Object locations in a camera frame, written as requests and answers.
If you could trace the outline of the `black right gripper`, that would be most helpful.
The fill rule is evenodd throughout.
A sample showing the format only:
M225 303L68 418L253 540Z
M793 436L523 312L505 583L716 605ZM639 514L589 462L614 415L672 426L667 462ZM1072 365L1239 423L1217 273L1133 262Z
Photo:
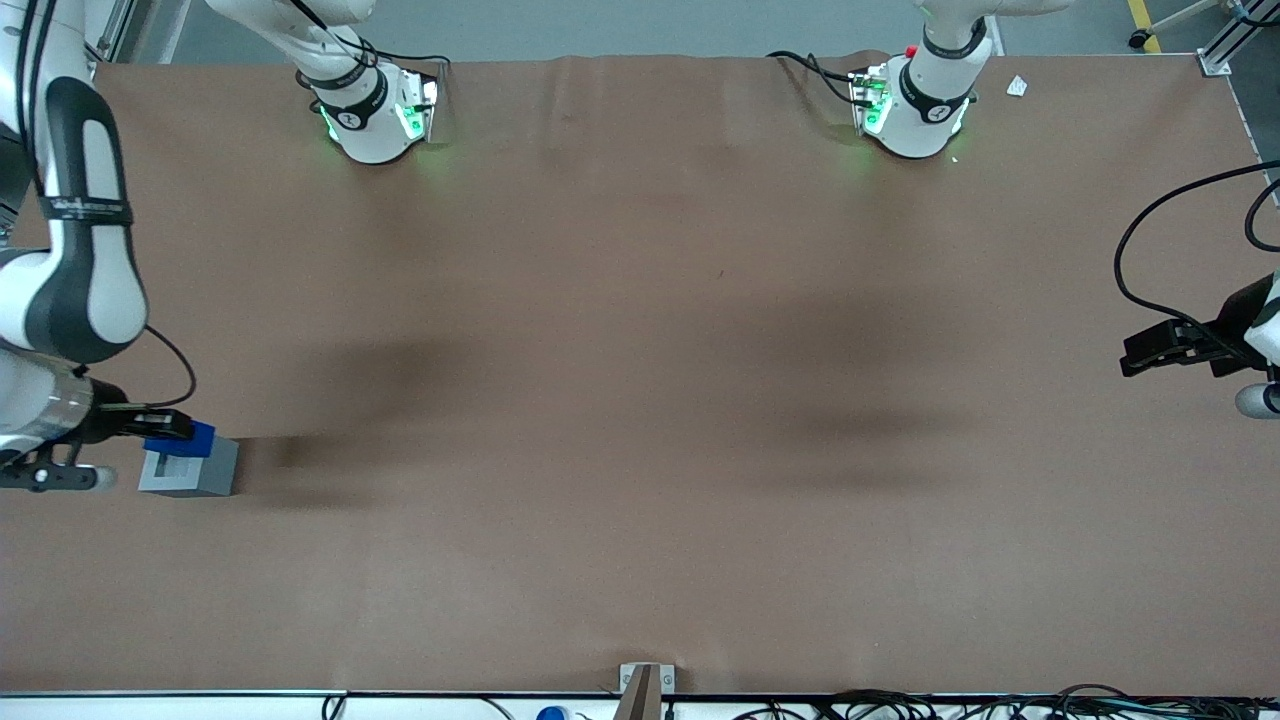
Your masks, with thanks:
M193 420L174 407L137 407L119 387L90 379L92 398L90 409L76 428L76 441L97 445L125 433L142 439L187 442L195 437Z

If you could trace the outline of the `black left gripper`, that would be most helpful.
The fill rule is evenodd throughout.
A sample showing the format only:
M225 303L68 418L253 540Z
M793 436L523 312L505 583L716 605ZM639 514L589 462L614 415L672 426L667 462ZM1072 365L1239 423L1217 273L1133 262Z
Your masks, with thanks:
M1215 378L1252 369L1277 372L1277 272L1228 296L1210 323L1228 348L1213 360L1217 343L1189 322L1161 322L1124 340L1120 372L1125 378L1162 366L1210 363Z

